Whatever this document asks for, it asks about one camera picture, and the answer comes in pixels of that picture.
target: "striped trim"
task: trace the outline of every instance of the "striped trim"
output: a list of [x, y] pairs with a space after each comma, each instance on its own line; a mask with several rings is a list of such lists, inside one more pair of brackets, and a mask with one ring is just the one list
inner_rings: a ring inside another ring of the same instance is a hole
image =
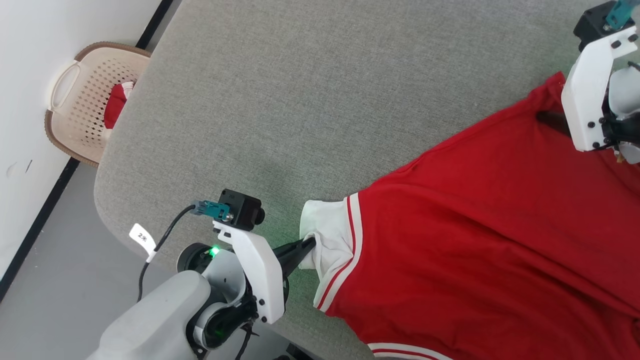
[[351, 237], [353, 257], [335, 273], [329, 285], [324, 290], [324, 294], [317, 306], [322, 312], [326, 312], [327, 309], [329, 309], [338, 290], [358, 264], [360, 253], [362, 252], [362, 216], [360, 214], [360, 202], [357, 193], [347, 198], [347, 211], [349, 224], [351, 226], [349, 236]]
[[398, 357], [410, 360], [453, 360], [428, 348], [393, 343], [371, 343], [369, 348], [376, 357]]

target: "red fabric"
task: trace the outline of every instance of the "red fabric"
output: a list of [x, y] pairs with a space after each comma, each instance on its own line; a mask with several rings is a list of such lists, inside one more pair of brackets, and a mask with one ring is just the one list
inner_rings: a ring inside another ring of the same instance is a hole
[[127, 97], [124, 95], [124, 88], [122, 84], [117, 84], [111, 89], [111, 97], [104, 109], [104, 127], [113, 129], [126, 102]]
[[326, 313], [454, 360], [640, 359], [640, 170], [536, 121], [563, 85], [358, 193], [362, 254]]

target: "green indicator light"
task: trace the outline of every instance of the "green indicator light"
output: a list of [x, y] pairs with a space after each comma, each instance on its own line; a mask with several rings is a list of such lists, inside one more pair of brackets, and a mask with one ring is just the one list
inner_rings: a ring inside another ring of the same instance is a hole
[[214, 246], [211, 249], [209, 249], [209, 254], [211, 254], [212, 258], [215, 258], [219, 252], [220, 252], [220, 248], [218, 246]]

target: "basket handle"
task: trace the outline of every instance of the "basket handle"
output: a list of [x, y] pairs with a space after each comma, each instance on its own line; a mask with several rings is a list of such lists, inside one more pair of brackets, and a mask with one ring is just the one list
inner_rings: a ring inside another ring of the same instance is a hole
[[[56, 84], [53, 86], [53, 91], [51, 92], [51, 101], [49, 102], [49, 109], [51, 111], [56, 111], [62, 107], [62, 105], [67, 100], [67, 97], [71, 93], [71, 89], [73, 89], [78, 77], [80, 76], [80, 65], [76, 61], [69, 68], [67, 68], [62, 75], [56, 81]], [[69, 74], [71, 71], [76, 70], [76, 73], [73, 75], [71, 81], [69, 81]], [[61, 88], [66, 87], [65, 92], [62, 92]]]

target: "laundry basket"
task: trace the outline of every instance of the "laundry basket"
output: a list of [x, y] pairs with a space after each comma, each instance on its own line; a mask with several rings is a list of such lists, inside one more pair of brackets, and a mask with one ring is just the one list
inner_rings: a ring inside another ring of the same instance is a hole
[[97, 167], [106, 146], [104, 108], [111, 89], [137, 81], [150, 56], [137, 47], [112, 42], [82, 50], [52, 91], [45, 114], [50, 141], [71, 157]]

